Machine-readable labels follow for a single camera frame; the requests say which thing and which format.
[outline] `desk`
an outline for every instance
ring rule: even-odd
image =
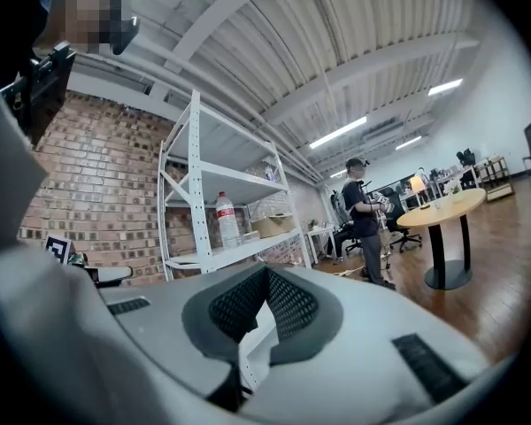
[[[414,209],[397,219],[397,225],[405,228],[428,227],[433,248],[433,267],[425,273],[425,282],[436,290],[454,290],[469,282],[470,271],[470,236],[466,215],[480,206],[486,199],[484,189],[462,190],[462,199],[454,203],[451,196],[439,198],[427,209]],[[443,232],[441,224],[447,220],[460,218],[462,242],[464,245],[464,261],[459,259],[444,260]]]
[[[333,234],[334,231],[335,231],[334,227],[326,227],[326,228],[319,228],[318,230],[312,230],[309,233],[307,233],[307,236],[309,237],[309,244],[311,245],[312,257],[315,260],[315,265],[319,264],[319,260],[317,259],[317,252],[315,251],[315,244],[312,243],[312,237],[320,236],[323,233],[328,233],[330,240],[333,242],[333,259],[336,259],[335,235]]]
[[[434,195],[434,198],[431,199],[431,196],[427,193],[427,196],[429,198],[429,202],[432,202],[433,200],[436,200],[438,197],[442,197],[443,196],[443,193],[441,192],[441,188],[434,181],[430,181],[430,182],[427,183],[427,188],[425,189],[425,191],[427,191],[429,188],[431,189],[431,191],[433,192],[433,195]],[[411,197],[416,197],[418,205],[421,206],[421,199],[419,197],[419,194],[415,194],[414,192],[411,192],[410,194],[402,195],[402,196],[399,197],[399,200],[404,205],[404,210],[406,212],[409,211],[409,209],[407,208],[407,199],[411,198]]]
[[[463,174],[467,173],[467,172],[472,172],[472,177],[474,178],[474,184],[476,184],[476,187],[478,187],[478,184],[480,183],[480,180],[478,179],[478,177],[476,176],[476,172],[474,171],[474,167],[473,166],[465,166],[462,170],[460,170],[459,172],[455,172],[453,174],[449,174],[448,176],[444,176],[443,178],[437,178],[435,180],[435,183],[436,183],[436,187],[439,189],[439,191],[441,190],[441,182],[446,182],[446,181],[449,181],[451,180],[452,178],[456,178],[458,176],[462,176]]]

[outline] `white table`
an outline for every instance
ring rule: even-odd
[[[433,195],[435,195],[435,200],[438,197],[442,197],[443,193],[441,192],[440,186],[435,181],[430,181],[429,184],[431,185],[431,190],[433,191]]]
[[[319,264],[319,260],[317,259],[317,252],[315,251],[315,245],[312,242],[313,236],[320,236],[325,233],[328,233],[328,237],[330,237],[330,240],[333,243],[333,259],[336,258],[336,244],[335,244],[335,235],[334,235],[335,228],[334,227],[326,227],[326,228],[319,228],[316,230],[312,230],[309,233],[307,233],[307,236],[309,237],[309,244],[311,245],[311,252],[312,257],[315,260],[315,265]]]
[[[421,199],[419,198],[419,194],[416,194],[415,192],[412,192],[411,194],[402,195],[399,199],[401,200],[401,203],[404,206],[405,212],[409,211],[409,209],[407,208],[407,199],[411,198],[411,197],[416,197],[417,198],[417,204],[419,206],[421,206]]]
[[[467,173],[467,172],[472,172],[472,177],[474,178],[474,184],[476,184],[476,187],[478,187],[478,184],[481,183],[481,181],[478,179],[478,177],[476,176],[476,172],[474,171],[474,168],[473,166],[465,166],[462,170],[460,170],[459,172],[455,172],[453,174],[449,174],[448,176],[445,176],[443,178],[437,178],[435,180],[436,182],[436,186],[437,188],[439,189],[439,191],[441,190],[441,186],[439,186],[439,184],[441,184],[442,182],[446,182],[446,181],[449,181],[451,180],[452,178],[457,178],[457,177],[460,177],[462,176],[463,174]]]

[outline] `plastic bottle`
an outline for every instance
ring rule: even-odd
[[[238,223],[236,222],[234,206],[227,196],[224,195],[224,192],[219,193],[219,199],[216,201],[216,213],[219,216],[222,246],[225,249],[230,249],[241,245],[242,239],[238,230]]]

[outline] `white ceiling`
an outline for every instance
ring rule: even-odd
[[[476,8],[475,0],[133,0],[142,20],[133,44],[119,57],[79,56],[74,71],[129,89],[126,104],[144,110],[166,101],[168,117],[197,88],[318,182],[351,156],[374,160],[427,134],[456,93],[428,90],[464,78],[479,48]],[[364,115],[365,125],[308,146]]]

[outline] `cardboard box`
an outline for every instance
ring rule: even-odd
[[[295,228],[292,214],[275,214],[264,219],[251,222],[252,231],[259,231],[259,237],[277,236],[281,233],[288,233]]]

